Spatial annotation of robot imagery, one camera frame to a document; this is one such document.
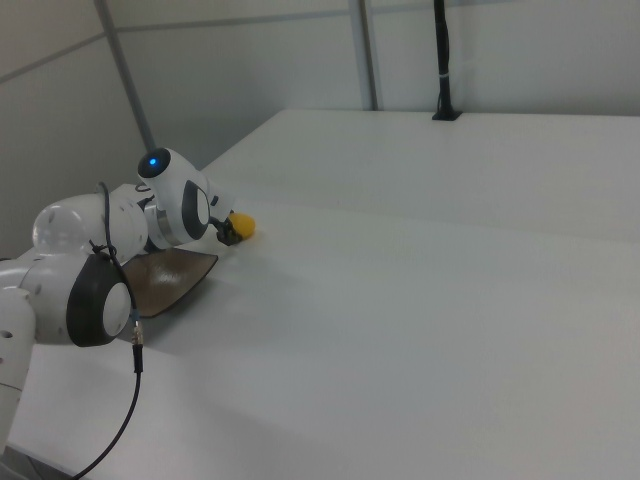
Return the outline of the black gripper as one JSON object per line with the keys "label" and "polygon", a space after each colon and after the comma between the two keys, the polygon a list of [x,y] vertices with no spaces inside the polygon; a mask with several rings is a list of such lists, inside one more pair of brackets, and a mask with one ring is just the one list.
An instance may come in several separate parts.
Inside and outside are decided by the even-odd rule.
{"label": "black gripper", "polygon": [[241,235],[231,222],[225,222],[233,210],[234,197],[225,193],[214,195],[209,203],[209,219],[217,225],[217,239],[226,246],[237,245],[241,242]]}

